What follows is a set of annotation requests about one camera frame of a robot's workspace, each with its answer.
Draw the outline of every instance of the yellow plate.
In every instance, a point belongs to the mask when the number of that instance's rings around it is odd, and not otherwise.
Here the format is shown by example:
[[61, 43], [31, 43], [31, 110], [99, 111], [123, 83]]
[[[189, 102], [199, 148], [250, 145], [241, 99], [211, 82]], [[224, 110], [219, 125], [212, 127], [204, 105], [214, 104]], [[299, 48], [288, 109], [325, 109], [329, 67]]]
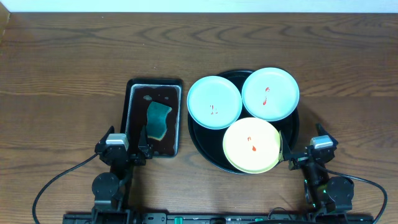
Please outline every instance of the yellow plate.
[[243, 118], [225, 132], [223, 149], [235, 168], [249, 174], [260, 174], [278, 163], [280, 135], [263, 119]]

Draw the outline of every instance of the rectangular tray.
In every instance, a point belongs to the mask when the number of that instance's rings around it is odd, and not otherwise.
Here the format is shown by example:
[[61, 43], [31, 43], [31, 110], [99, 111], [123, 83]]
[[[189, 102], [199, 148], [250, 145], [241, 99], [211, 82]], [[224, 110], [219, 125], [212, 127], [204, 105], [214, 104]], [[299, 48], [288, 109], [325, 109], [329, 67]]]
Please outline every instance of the rectangular tray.
[[[179, 139], [179, 132], [180, 132], [181, 102], [182, 102], [182, 80], [159, 79], [159, 78], [135, 78], [135, 79], [129, 80], [127, 83], [126, 96], [124, 99], [124, 109], [123, 109], [120, 133], [125, 133], [127, 135], [128, 139], [132, 141], [132, 142], [130, 142], [131, 145], [133, 145], [133, 146], [137, 145], [136, 144], [137, 143], [136, 136], [139, 135], [139, 133], [137, 134], [138, 127], [137, 127], [137, 125], [135, 126], [135, 123], [132, 123], [132, 122], [134, 122], [134, 119], [132, 119], [132, 116], [137, 116], [137, 114], [131, 114], [131, 113], [132, 113], [133, 107], [134, 107], [134, 99], [137, 100], [137, 97], [138, 97], [138, 96], [134, 96], [134, 94], [136, 92], [139, 92], [137, 90], [139, 90], [141, 88], [146, 88], [146, 87], [149, 87], [152, 89], [157, 89], [159, 91], [161, 91], [162, 88], [169, 90], [170, 88], [168, 88], [168, 87], [172, 87], [172, 88], [175, 88], [175, 90], [177, 92], [177, 105], [175, 105], [175, 106], [168, 105], [168, 106], [172, 107], [173, 110], [176, 109], [173, 107], [178, 107], [176, 123], [175, 123], [175, 134], [174, 134], [175, 140], [174, 140], [174, 145], [173, 145], [174, 153], [171, 155], [170, 153], [166, 154], [166, 153], [154, 152], [154, 157], [174, 157], [175, 155], [177, 155], [177, 152], [178, 152], [178, 139]], [[157, 97], [157, 99], [158, 100], [154, 99], [154, 101], [156, 101], [158, 103], [163, 103], [165, 105], [167, 104], [167, 100], [159, 101], [158, 97]], [[147, 110], [147, 108], [140, 109], [139, 110], [140, 113], [138, 115], [138, 116], [141, 116], [142, 118], [144, 118], [143, 113], [145, 113], [145, 120], [146, 120], [146, 110]]]

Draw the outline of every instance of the dark baking tray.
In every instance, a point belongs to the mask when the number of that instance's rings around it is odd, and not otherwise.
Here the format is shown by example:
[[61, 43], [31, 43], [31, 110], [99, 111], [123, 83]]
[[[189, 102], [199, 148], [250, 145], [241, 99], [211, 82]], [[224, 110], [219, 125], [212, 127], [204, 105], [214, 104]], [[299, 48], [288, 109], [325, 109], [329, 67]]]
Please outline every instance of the dark baking tray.
[[[252, 74], [253, 70], [232, 70], [219, 74], [234, 83], [241, 92], [244, 81]], [[238, 119], [252, 117], [243, 106], [241, 115]], [[299, 113], [297, 109], [288, 117], [270, 122], [278, 131], [282, 131], [291, 149], [294, 148], [299, 135]], [[214, 166], [234, 174], [247, 174], [232, 166], [224, 155], [223, 138], [227, 128], [211, 130], [200, 126], [188, 113], [188, 129], [193, 144], [200, 154], [211, 162]]]
[[[151, 100], [142, 99], [141, 95], [144, 93], [142, 90], [143, 88], [147, 88], [145, 92], [148, 92], [152, 98]], [[176, 99], [174, 98], [173, 89], [175, 89], [177, 92], [175, 95]], [[126, 88], [126, 96], [124, 98], [124, 109], [120, 133], [125, 133], [127, 135], [131, 146], [138, 145], [140, 131], [142, 125], [146, 125], [146, 111], [148, 109], [149, 102], [151, 101], [167, 105], [172, 108], [172, 111], [166, 119], [168, 130], [163, 140], [159, 142], [153, 139], [148, 139], [148, 143], [154, 146], [154, 150], [159, 149], [160, 146], [167, 147], [167, 149], [165, 149], [163, 152], [155, 151], [154, 157], [174, 157], [178, 153], [182, 102], [182, 80], [161, 78], [135, 78], [129, 80]]]

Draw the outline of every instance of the green sponge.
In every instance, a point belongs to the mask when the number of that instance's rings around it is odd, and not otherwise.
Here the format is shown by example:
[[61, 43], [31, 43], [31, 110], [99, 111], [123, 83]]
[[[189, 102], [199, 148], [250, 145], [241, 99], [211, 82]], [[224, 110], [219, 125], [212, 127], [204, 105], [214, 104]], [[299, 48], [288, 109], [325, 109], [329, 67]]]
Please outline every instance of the green sponge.
[[161, 103], [150, 103], [147, 110], [147, 134], [148, 138], [161, 141], [167, 132], [166, 117], [171, 107]]

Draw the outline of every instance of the black round tray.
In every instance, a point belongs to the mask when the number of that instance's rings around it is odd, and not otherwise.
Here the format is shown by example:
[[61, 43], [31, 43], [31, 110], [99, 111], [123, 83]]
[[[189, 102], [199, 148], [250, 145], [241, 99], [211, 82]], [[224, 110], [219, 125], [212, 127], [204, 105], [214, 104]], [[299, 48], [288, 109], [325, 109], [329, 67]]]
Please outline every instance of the black round tray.
[[[252, 73], [252, 70], [232, 70], [223, 72], [218, 76], [224, 77], [234, 83], [241, 92], [244, 81]], [[241, 115], [238, 119], [248, 117], [252, 117], [252, 115], [243, 106]], [[270, 122], [270, 124], [278, 131], [283, 132], [290, 149], [293, 149], [297, 141], [297, 136], [299, 135], [299, 114], [297, 113], [297, 109], [288, 117], [280, 121]], [[223, 138], [227, 128], [219, 130], [204, 128], [196, 123], [188, 113], [188, 129], [195, 147], [200, 154], [214, 166], [234, 174], [247, 174], [232, 166], [224, 155]]]

